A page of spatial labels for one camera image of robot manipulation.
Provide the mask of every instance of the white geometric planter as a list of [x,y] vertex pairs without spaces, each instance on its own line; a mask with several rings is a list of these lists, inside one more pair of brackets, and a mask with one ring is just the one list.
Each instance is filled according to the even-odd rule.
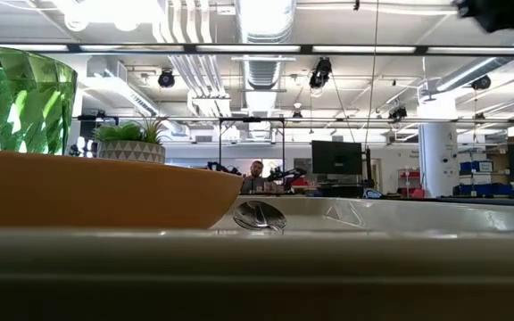
[[163,164],[166,149],[158,144],[132,141],[113,141],[98,144],[99,158],[120,161],[144,161]]

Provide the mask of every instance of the orange bowl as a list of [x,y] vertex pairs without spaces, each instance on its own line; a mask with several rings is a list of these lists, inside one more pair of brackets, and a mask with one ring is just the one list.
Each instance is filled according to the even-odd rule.
[[0,227],[209,228],[242,181],[144,162],[0,152]]

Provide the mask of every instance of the man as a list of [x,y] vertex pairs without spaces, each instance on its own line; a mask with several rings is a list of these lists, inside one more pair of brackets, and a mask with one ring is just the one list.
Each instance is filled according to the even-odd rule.
[[263,163],[256,160],[251,164],[251,175],[246,177],[241,186],[241,193],[253,193],[258,187],[263,191],[265,178],[261,177]]

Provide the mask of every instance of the ceiling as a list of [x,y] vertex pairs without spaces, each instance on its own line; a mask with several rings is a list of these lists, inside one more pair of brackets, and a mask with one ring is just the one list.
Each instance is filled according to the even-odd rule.
[[[27,6],[25,1],[5,1],[10,4]],[[436,10],[449,11],[451,0],[386,0],[386,8],[404,11]],[[217,43],[237,43],[238,34],[235,15],[218,14],[216,7],[227,8],[233,0],[210,1],[211,32]],[[294,17],[292,42],[299,44],[374,44],[382,45],[512,45],[514,31],[484,33],[472,20],[461,20],[453,14],[416,15],[380,12],[377,16],[375,0],[361,1],[358,12],[336,10],[335,6],[351,1],[299,0]],[[41,7],[51,7],[49,1],[38,1]],[[123,32],[111,24],[90,24],[81,32],[61,31],[64,25],[61,12],[23,11],[0,4],[0,42],[71,42],[84,43],[153,43],[151,27],[141,24],[136,30]],[[167,57],[161,55],[121,55],[115,57],[129,69],[129,81],[140,88],[153,101],[166,107],[170,114],[191,115],[186,105],[187,87],[177,75],[173,88],[162,89],[156,80],[162,68],[171,67]],[[275,114],[289,117],[294,103],[301,103],[303,116],[309,117],[366,117],[369,111],[386,112],[386,102],[398,95],[406,86],[413,85],[423,78],[440,78],[475,58],[428,57],[423,71],[421,57],[330,57],[333,65],[333,80],[323,88],[321,97],[312,98],[308,88],[308,75],[319,57],[298,56],[294,62],[286,62],[282,73],[281,89],[278,94]],[[241,63],[233,62],[231,56],[218,56],[220,74],[231,97],[231,110],[240,111],[245,106],[244,81]],[[374,73],[374,86],[370,87]],[[503,85],[514,79],[514,62],[489,74],[492,89],[480,93],[477,101],[471,89],[457,89],[457,109],[461,116],[473,115],[489,106],[511,102],[514,99],[514,83]],[[111,101],[113,109],[124,109],[119,102]],[[413,106],[408,111],[415,113]],[[513,117],[514,106],[497,115]]]

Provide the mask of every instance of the green glass vase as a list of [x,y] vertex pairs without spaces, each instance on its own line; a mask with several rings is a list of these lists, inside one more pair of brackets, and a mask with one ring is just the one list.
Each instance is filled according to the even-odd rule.
[[76,89],[71,67],[0,48],[0,150],[64,154]]

